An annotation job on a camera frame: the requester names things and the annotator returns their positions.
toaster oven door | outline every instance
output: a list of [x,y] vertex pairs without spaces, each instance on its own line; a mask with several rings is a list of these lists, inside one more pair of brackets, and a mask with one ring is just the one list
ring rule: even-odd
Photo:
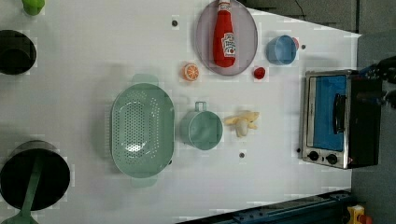
[[347,76],[311,77],[306,143],[309,147],[343,151]]

white table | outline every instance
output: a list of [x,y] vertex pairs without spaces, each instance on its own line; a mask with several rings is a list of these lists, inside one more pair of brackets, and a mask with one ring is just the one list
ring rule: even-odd
[[[0,29],[22,31],[37,47],[29,75],[0,76],[2,164],[20,143],[40,139],[59,148],[72,170],[66,195],[34,213],[39,223],[173,223],[350,188],[350,171],[303,162],[295,150],[305,71],[355,67],[359,36],[250,10],[259,32],[256,58],[243,74],[223,77],[203,66],[192,44],[209,2],[48,1],[34,18],[22,14],[19,1],[0,2]],[[264,56],[278,35],[306,45],[292,65],[271,65]],[[198,81],[180,78],[184,62],[198,64]],[[263,82],[254,81],[254,65],[266,68]],[[259,129],[238,139],[224,127],[209,151],[177,137],[172,165],[157,179],[132,180],[111,159],[109,112],[137,73],[158,76],[177,125],[195,101],[205,100],[221,118],[260,111]],[[0,221],[16,212],[0,202]]]

blue bowl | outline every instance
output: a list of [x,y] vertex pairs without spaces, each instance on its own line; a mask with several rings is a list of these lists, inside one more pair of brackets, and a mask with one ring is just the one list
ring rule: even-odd
[[290,64],[296,58],[297,46],[290,36],[282,35],[268,43],[265,53],[270,63]]

green strainer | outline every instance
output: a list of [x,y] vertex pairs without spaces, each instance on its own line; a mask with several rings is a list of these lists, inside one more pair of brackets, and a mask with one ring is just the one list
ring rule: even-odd
[[135,75],[133,83],[113,105],[111,154],[123,173],[146,178],[172,159],[175,111],[155,76]]

toy orange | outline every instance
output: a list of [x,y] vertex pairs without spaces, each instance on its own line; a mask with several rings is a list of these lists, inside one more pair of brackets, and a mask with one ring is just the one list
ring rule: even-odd
[[196,64],[188,63],[184,66],[183,77],[188,81],[195,81],[199,76],[199,70]]

